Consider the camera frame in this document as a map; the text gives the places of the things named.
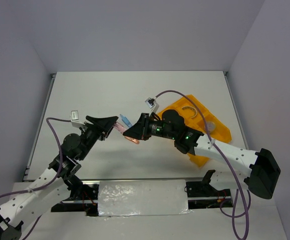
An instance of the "yellow tray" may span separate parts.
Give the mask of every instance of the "yellow tray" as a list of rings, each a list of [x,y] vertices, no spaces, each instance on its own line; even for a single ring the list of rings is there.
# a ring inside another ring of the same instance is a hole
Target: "yellow tray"
[[[222,122],[220,122],[205,106],[203,106],[194,96],[187,95],[187,97],[192,100],[197,107],[199,107],[200,111],[204,115],[207,123],[208,129],[210,130],[210,135],[212,138],[217,139],[219,141],[229,143],[231,141],[231,134],[229,128],[227,128]],[[170,106],[166,107],[158,116],[161,118],[162,113],[166,110],[174,109],[176,110],[180,116],[185,119],[185,124],[190,128],[199,130],[201,132],[205,131],[204,121],[201,118],[198,111],[195,110],[194,106],[184,97],[176,101],[175,103],[171,104]],[[209,158],[205,156],[195,156],[189,154],[189,159],[197,166],[202,167]]]

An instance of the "white tabletop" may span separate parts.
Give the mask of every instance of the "white tabletop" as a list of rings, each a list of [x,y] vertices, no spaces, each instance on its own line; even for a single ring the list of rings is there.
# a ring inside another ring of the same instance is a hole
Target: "white tabletop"
[[[28,183],[15,183],[13,191]],[[239,206],[237,213],[242,213]],[[256,201],[249,211],[248,240],[286,240],[279,213],[272,201],[260,206]],[[238,233],[244,233],[245,219],[236,220]],[[31,226],[23,232],[25,236]],[[28,240],[234,240],[231,219],[218,208],[195,209],[189,214],[168,216],[86,217],[82,212],[43,214]]]
[[[245,147],[222,71],[58,72],[44,117],[69,119],[72,110],[79,110],[82,121],[86,115],[123,114],[135,123],[141,113],[149,112],[145,99],[168,89],[193,94],[230,129],[232,144]],[[158,98],[160,110],[179,98],[174,93],[162,95]],[[52,124],[61,141],[70,133],[80,133],[69,123]],[[27,179],[39,177],[57,153],[55,139],[44,121]],[[190,178],[203,177],[210,169],[229,170],[214,160],[198,169],[167,139],[151,137],[135,145],[115,130],[106,141],[97,142],[81,164],[77,176],[85,180]]]

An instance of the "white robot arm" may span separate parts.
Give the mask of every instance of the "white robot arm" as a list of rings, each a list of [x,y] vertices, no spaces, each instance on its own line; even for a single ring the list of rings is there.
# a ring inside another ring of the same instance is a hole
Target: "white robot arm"
[[[86,157],[97,140],[102,141],[108,137],[118,117],[87,116],[86,119],[92,124],[80,123],[76,118],[76,113],[72,112],[72,124],[80,127],[82,133],[72,133],[64,139],[61,145],[63,160],[58,155],[36,181],[20,192],[22,194],[0,206],[0,240],[20,239],[22,230],[52,206],[89,191],[89,186],[82,184],[75,175],[80,169],[78,161]],[[174,110],[165,111],[162,118],[159,119],[154,112],[142,113],[138,122],[123,135],[137,140],[147,140],[151,136],[172,139],[175,147],[183,154],[191,153],[224,162],[214,147],[216,143],[233,168],[242,173],[239,180],[243,188],[264,199],[272,197],[280,169],[268,150],[256,152],[210,140],[206,134],[187,127],[184,119]],[[59,175],[49,184],[57,172]],[[219,191],[236,188],[231,174],[212,169],[206,173],[202,182]]]

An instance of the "purple cable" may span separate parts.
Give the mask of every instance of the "purple cable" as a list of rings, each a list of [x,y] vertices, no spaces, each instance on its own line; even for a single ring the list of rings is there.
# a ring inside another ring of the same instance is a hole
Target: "purple cable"
[[[61,151],[61,144],[59,142],[58,136],[57,136],[54,128],[52,127],[52,125],[49,122],[50,120],[55,120],[55,121],[65,122],[65,123],[70,123],[70,120],[63,120],[63,119],[58,119],[58,118],[54,118],[54,117],[48,117],[48,118],[46,118],[46,122],[47,122],[49,128],[51,129],[51,131],[52,131],[52,133],[53,133],[53,135],[54,135],[54,137],[56,139],[56,142],[57,142],[57,146],[58,146],[58,150],[59,150],[59,168],[57,170],[56,175],[54,176],[54,178],[50,182],[46,183],[45,185],[42,185],[42,186],[33,188],[32,189],[33,191],[39,191],[39,190],[42,190],[42,189],[48,187],[49,185],[51,185],[57,179],[58,175],[60,174],[61,167],[62,167],[62,163],[63,163],[63,154],[62,154],[62,151]],[[26,193],[28,193],[27,190],[12,191],[12,192],[5,193],[5,194],[0,195],[0,198],[7,197],[7,196],[10,196],[10,195],[14,195],[14,194],[26,194]],[[37,222],[38,222],[39,219],[40,219],[40,217],[37,218],[37,220],[34,223],[33,227],[31,228],[31,230],[29,231],[29,233],[23,238],[23,240],[25,240],[31,234],[31,232],[33,231],[33,229],[36,226],[36,224],[37,224]]]
[[[26,239],[28,238],[28,236],[31,234],[31,232],[32,232],[32,231],[34,230],[34,228],[36,227],[36,225],[37,225],[37,223],[38,223],[40,217],[41,217],[41,216],[39,216],[39,217],[36,219],[34,225],[31,227],[31,229],[29,230],[29,232],[27,233],[27,235],[26,235],[22,240],[26,240]]]
[[[201,118],[203,119],[204,121],[204,125],[205,125],[205,130],[206,130],[206,134],[210,140],[210,142],[212,142],[212,138],[210,136],[210,132],[208,130],[208,125],[207,125],[207,121],[203,115],[203,113],[200,111],[200,109],[198,108],[198,106],[189,98],[187,97],[186,95],[182,94],[181,92],[179,91],[175,91],[175,90],[166,90],[166,91],[162,91],[161,93],[157,94],[156,95],[156,98],[158,98],[159,96],[161,96],[162,94],[165,94],[165,93],[176,93],[176,94],[179,94],[181,96],[183,96],[185,99],[187,99],[196,109],[197,111],[199,112]],[[236,211],[236,202],[234,202],[234,206],[233,206],[233,214],[232,214],[232,225],[233,225],[233,231],[235,233],[235,236],[238,240],[246,240],[247,239],[247,236],[248,236],[248,233],[249,233],[249,213],[248,213],[248,206],[247,206],[247,202],[246,202],[246,198],[245,198],[245,195],[244,195],[244,192],[243,192],[243,188],[241,187],[241,184],[239,182],[239,179],[238,179],[238,176],[237,174],[235,173],[235,170],[234,168],[231,166],[229,160],[227,159],[227,157],[225,156],[225,154],[221,151],[221,149],[215,144],[213,143],[213,146],[215,147],[215,149],[217,149],[217,151],[220,153],[220,155],[223,157],[223,159],[226,161],[230,171],[232,172],[234,178],[235,178],[235,181],[237,183],[237,186],[238,186],[238,190],[240,192],[240,195],[241,195],[241,198],[242,198],[242,201],[243,201],[243,205],[244,205],[244,209],[245,209],[245,215],[246,215],[246,229],[245,229],[245,234],[242,238],[240,238],[238,236],[238,233],[237,233],[237,230],[236,230],[236,225],[235,225],[235,211]]]
[[[237,204],[238,193],[239,193],[239,191],[238,191],[238,189],[237,189],[237,191],[236,191],[236,197],[235,197],[235,200],[234,200],[234,205]],[[249,192],[248,190],[247,190],[247,193],[248,193],[248,196],[249,196],[249,201],[248,201],[248,210],[249,210],[249,209],[250,209],[250,206],[251,206],[251,195],[250,195],[250,192]],[[220,206],[219,206],[220,211],[221,211],[225,216],[230,217],[230,218],[234,217],[234,218],[237,219],[237,218],[241,218],[242,216],[244,216],[244,215],[246,214],[246,213],[244,212],[244,213],[242,213],[242,214],[240,214],[240,215],[232,216],[232,215],[229,215],[229,214],[225,213],[224,210],[223,210],[223,205],[224,205],[224,203],[229,202],[229,201],[230,201],[230,199],[225,199],[225,200],[223,200],[223,201],[220,203]]]

